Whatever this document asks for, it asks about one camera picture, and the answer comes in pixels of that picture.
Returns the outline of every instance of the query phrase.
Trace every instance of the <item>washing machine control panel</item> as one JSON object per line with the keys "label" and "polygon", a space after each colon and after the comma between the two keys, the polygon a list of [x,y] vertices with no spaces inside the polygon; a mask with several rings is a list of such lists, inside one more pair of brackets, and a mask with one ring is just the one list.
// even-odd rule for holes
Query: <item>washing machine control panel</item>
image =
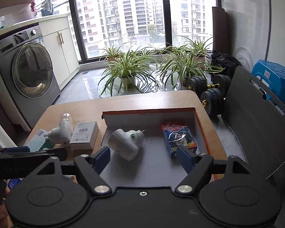
{"label": "washing machine control panel", "polygon": [[40,37],[42,37],[40,26],[34,26],[0,40],[0,58],[14,48]]}

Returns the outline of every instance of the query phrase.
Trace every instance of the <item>black bag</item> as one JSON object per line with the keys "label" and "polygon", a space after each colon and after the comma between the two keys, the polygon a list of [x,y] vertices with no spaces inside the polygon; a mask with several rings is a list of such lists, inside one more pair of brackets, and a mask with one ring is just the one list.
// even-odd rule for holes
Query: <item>black bag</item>
{"label": "black bag", "polygon": [[[224,54],[224,53],[219,53],[216,50],[213,50],[212,55],[211,55],[211,65],[212,66],[218,66],[224,68],[223,71],[217,73],[217,74],[223,74],[229,76],[231,79],[233,78],[234,72],[236,70],[237,66],[243,66],[238,59],[235,57]],[[213,79],[215,74],[211,73],[211,81]]]}

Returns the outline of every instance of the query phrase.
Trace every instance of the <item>table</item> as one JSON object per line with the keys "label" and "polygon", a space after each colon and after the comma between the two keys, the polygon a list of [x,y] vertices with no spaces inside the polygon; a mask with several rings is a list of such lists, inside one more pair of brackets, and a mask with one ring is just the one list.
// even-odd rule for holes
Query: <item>table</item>
{"label": "table", "polygon": [[[209,148],[209,154],[215,159],[227,159],[221,141],[202,106],[196,94],[189,90],[144,93],[125,95],[101,99],[92,99],[85,101],[77,101],[71,103],[52,105],[43,113],[36,126],[31,131],[25,144],[39,131],[44,129],[50,131],[58,127],[60,117],[63,113],[69,113],[73,120],[73,125],[78,122],[96,121],[99,131],[96,137],[93,153],[101,147],[102,138],[106,131],[105,121],[102,120],[102,112],[104,111],[120,111],[120,110],[142,110],[142,109],[165,109],[165,108],[186,108],[194,107],[204,130],[204,137]],[[91,154],[92,151],[75,150],[75,157],[80,154]]]}

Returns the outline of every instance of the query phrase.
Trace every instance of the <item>barcode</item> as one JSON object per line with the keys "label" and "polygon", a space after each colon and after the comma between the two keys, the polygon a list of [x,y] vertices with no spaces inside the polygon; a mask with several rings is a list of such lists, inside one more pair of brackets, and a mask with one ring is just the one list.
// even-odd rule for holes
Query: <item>barcode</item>
{"label": "barcode", "polygon": [[44,131],[41,130],[41,131],[39,131],[39,132],[37,133],[37,135],[38,135],[38,136],[41,136],[43,133],[44,133]]}

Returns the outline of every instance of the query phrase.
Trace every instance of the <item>open box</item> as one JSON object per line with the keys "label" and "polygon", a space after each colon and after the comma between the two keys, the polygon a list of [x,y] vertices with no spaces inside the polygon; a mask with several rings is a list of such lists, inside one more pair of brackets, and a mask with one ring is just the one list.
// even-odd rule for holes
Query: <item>open box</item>
{"label": "open box", "polygon": [[145,130],[145,139],[137,156],[127,161],[111,150],[110,163],[101,177],[112,187],[176,187],[187,175],[167,149],[161,125],[182,121],[198,146],[196,153],[207,153],[203,128],[195,108],[171,108],[156,110],[127,110],[103,112],[107,124],[101,146],[108,145],[111,134],[121,128],[124,131]]}

